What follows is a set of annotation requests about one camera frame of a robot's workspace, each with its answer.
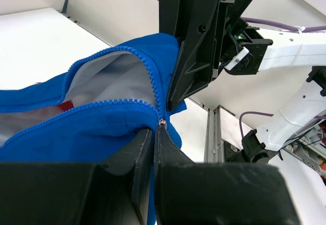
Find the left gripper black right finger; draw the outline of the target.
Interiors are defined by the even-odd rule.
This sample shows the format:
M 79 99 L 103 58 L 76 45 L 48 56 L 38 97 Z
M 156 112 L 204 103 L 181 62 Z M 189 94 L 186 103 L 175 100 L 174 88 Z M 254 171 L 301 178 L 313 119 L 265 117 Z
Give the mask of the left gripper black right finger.
M 271 165 L 195 163 L 155 132 L 158 224 L 300 224 L 285 180 Z

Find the blue white red jacket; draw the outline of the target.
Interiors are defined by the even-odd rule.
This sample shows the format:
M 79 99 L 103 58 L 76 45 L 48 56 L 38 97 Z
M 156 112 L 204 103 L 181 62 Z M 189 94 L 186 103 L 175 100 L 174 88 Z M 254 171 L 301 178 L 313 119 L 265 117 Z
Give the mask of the blue white red jacket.
M 146 224 L 156 224 L 154 145 L 158 125 L 172 142 L 182 140 L 167 110 L 167 95 L 179 54 L 175 37 L 136 38 L 76 61 L 67 72 L 21 90 L 1 91 L 1 163 L 100 163 L 152 131 Z

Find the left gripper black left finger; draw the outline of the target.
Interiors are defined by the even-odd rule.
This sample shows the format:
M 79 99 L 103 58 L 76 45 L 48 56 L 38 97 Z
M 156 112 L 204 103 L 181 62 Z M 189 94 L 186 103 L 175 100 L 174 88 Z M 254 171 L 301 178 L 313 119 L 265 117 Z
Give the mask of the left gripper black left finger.
M 95 162 L 1 163 L 1 224 L 146 224 L 152 131 Z

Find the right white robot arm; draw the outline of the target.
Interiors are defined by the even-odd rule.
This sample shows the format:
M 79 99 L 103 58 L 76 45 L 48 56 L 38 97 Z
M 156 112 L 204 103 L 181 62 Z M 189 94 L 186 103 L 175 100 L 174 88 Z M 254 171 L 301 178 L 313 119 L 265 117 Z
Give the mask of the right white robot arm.
M 304 0 L 253 0 L 243 14 L 291 26 L 322 26 L 325 15 Z M 223 72 L 191 99 L 215 109 L 222 105 L 237 116 L 245 111 L 275 113 L 301 87 L 309 67 L 281 68 L 253 76 Z

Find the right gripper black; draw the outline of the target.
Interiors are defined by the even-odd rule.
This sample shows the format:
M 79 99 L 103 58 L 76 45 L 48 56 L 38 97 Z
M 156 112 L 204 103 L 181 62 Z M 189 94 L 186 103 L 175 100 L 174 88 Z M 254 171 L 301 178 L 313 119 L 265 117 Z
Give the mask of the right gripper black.
M 216 51 L 212 78 L 222 71 L 230 75 L 255 75 L 265 52 L 273 44 L 259 28 L 242 18 L 253 0 L 166 0 L 166 34 L 177 39 L 179 54 L 167 97 L 174 110 L 186 97 L 208 85 L 211 76 L 216 23 Z

